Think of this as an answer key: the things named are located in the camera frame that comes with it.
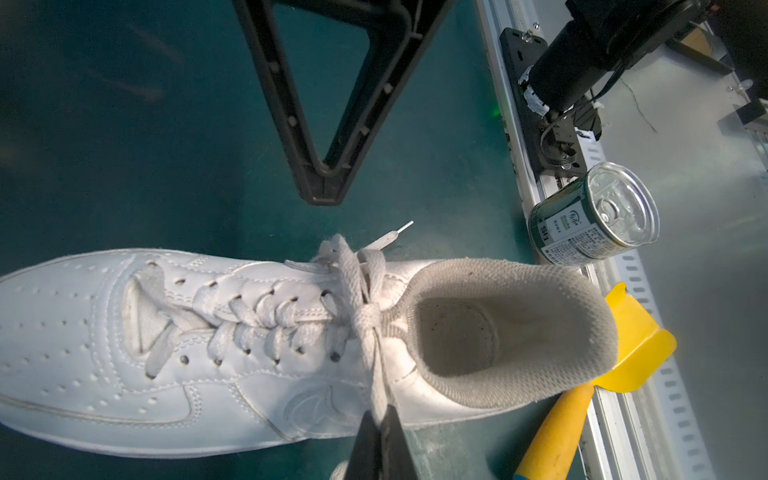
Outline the white sneaker shoe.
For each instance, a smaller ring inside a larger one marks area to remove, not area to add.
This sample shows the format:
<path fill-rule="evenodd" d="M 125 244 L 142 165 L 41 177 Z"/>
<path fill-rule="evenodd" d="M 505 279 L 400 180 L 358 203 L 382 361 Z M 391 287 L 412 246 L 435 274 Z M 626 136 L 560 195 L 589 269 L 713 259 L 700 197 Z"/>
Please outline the white sneaker shoe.
<path fill-rule="evenodd" d="M 194 458 L 480 419 L 609 372 L 613 315 L 582 274 L 389 261 L 335 237 L 309 262 L 158 249 L 1 280 L 1 421 L 100 454 Z"/>

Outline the white shoelace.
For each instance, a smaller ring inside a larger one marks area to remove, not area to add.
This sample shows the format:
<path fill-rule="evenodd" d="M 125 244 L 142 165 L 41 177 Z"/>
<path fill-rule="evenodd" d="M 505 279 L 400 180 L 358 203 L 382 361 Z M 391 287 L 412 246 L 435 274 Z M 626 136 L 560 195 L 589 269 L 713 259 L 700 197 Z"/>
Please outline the white shoelace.
<path fill-rule="evenodd" d="M 282 416 L 268 419 L 290 439 L 321 437 L 318 408 L 342 386 L 362 384 L 370 400 L 359 427 L 367 411 L 380 427 L 387 406 L 396 408 L 380 305 L 383 249 L 393 240 L 387 234 L 353 251 L 335 236 L 308 263 L 249 264 L 210 275 L 149 261 L 126 294 L 146 377 L 182 385 L 221 381 L 255 412 L 276 398 L 278 381 L 302 385 L 282 399 Z M 257 381 L 252 395 L 241 391 L 250 378 Z"/>

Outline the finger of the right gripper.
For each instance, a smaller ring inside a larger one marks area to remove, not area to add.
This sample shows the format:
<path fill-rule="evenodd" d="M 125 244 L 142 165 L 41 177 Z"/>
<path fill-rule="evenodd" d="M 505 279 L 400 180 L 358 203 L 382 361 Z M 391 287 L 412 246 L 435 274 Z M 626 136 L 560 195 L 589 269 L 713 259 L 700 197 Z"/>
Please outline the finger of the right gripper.
<path fill-rule="evenodd" d="M 271 1 L 238 0 L 234 8 L 299 195 L 325 204 L 323 177 L 295 82 L 279 38 Z"/>
<path fill-rule="evenodd" d="M 346 196 L 373 140 L 433 40 L 451 1 L 330 1 L 332 18 L 364 29 L 367 54 L 331 141 L 317 203 Z"/>

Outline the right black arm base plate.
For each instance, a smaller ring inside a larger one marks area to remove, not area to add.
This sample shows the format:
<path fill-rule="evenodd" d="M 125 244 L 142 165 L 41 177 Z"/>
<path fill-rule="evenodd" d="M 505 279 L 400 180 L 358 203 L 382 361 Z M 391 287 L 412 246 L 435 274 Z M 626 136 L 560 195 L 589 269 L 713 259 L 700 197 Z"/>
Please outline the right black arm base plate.
<path fill-rule="evenodd" d="M 527 91 L 530 71 L 547 50 L 543 38 L 507 27 L 500 34 L 500 46 L 523 146 L 533 171 L 558 178 L 583 176 L 588 166 L 581 142 L 601 136 L 598 110 L 583 99 L 573 112 L 560 119 L 558 110 Z"/>

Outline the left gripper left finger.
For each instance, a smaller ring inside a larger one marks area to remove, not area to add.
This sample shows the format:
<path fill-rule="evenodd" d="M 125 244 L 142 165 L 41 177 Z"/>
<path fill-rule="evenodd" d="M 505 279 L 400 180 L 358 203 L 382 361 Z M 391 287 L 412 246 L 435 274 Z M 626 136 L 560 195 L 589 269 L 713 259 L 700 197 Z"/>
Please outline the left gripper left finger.
<path fill-rule="evenodd" d="M 344 479 L 379 480 L 381 457 L 381 432 L 372 413 L 367 411 L 362 417 Z"/>

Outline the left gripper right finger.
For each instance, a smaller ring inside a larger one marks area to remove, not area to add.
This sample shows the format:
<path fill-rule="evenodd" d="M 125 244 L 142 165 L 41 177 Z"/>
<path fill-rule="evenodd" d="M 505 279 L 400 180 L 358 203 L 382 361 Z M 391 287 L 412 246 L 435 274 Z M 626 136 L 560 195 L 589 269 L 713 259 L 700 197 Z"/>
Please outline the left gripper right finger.
<path fill-rule="evenodd" d="M 380 466 L 382 480 L 418 480 L 418 473 L 408 447 L 396 408 L 388 405 L 380 427 Z"/>

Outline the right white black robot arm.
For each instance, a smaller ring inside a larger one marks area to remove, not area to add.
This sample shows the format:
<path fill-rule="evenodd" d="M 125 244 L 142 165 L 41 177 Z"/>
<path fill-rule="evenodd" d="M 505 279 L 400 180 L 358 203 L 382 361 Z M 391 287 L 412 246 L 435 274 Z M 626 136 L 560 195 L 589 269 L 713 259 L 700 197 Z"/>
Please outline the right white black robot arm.
<path fill-rule="evenodd" d="M 369 48 L 325 156 L 313 144 L 272 1 L 238 1 L 235 11 L 300 196 L 335 206 L 346 196 L 374 137 L 450 10 L 447 1 L 301 1 L 298 8 L 364 30 Z M 712 1 L 570 1 L 552 42 L 505 28 L 502 75 L 511 90 L 532 170 L 560 178 L 587 169 L 581 119 L 632 66 L 660 45 L 695 60 L 684 40 Z"/>

